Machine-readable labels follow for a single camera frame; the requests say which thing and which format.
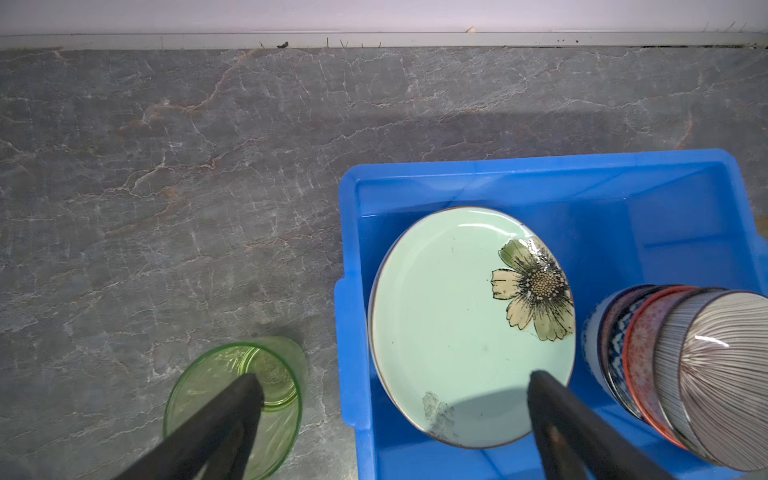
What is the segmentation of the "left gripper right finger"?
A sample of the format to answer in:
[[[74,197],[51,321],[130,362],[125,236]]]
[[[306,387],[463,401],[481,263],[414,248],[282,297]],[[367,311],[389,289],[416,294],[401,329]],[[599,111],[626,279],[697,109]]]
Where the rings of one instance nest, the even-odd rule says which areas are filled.
[[[671,477],[548,372],[531,374],[527,404],[546,478]]]

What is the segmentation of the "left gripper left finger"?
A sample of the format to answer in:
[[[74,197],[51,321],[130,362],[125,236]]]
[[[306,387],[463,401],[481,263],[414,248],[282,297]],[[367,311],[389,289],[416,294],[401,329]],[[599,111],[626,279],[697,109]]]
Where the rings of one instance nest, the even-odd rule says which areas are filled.
[[[253,373],[240,376],[118,477],[242,479],[264,403]]]

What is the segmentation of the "green glass cup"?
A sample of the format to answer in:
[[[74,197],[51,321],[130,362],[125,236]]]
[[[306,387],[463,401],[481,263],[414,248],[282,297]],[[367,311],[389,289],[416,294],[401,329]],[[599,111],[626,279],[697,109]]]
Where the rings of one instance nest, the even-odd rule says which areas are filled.
[[[228,443],[243,479],[271,477],[289,456],[299,433],[308,382],[302,347],[286,337],[259,337],[216,347],[196,359],[168,399],[163,434],[190,438],[197,479],[213,452]]]

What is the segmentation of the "red rimmed bowl underneath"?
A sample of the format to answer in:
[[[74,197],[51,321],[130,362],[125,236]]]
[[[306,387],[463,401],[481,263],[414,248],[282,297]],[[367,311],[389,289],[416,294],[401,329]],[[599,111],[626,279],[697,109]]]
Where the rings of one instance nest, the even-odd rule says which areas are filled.
[[[666,419],[656,393],[654,348],[659,330],[673,305],[698,287],[662,286],[643,298],[632,314],[623,347],[623,368],[632,399],[643,418],[664,438],[685,449]]]

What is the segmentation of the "pink striped ribbed bowl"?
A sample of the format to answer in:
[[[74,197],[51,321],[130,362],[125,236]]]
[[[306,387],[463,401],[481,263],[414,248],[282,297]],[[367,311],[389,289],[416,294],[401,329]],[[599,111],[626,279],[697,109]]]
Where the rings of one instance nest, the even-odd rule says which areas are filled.
[[[681,400],[699,443],[741,471],[767,467],[767,298],[714,291],[684,301]]]

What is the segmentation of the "mint green plate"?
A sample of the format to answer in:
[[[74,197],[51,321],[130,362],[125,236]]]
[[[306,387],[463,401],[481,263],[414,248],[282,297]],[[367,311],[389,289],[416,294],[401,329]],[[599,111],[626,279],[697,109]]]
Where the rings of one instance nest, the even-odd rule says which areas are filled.
[[[527,225],[493,209],[451,208],[407,229],[378,269],[367,327],[387,396],[411,425],[455,447],[527,436],[531,375],[567,384],[574,369],[563,268]]]

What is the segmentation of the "blue floral ceramic bowl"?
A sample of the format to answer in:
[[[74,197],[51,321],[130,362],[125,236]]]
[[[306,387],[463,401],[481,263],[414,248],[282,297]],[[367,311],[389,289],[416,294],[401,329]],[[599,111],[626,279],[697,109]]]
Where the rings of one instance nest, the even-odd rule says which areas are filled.
[[[653,287],[652,284],[634,285],[608,295],[592,310],[589,318],[584,324],[584,330],[581,334],[581,347],[583,357],[589,368],[590,373],[600,385],[603,391],[613,399],[616,395],[612,392],[605,375],[600,360],[600,338],[604,321],[607,319],[609,310],[625,295],[635,292],[646,292]]]

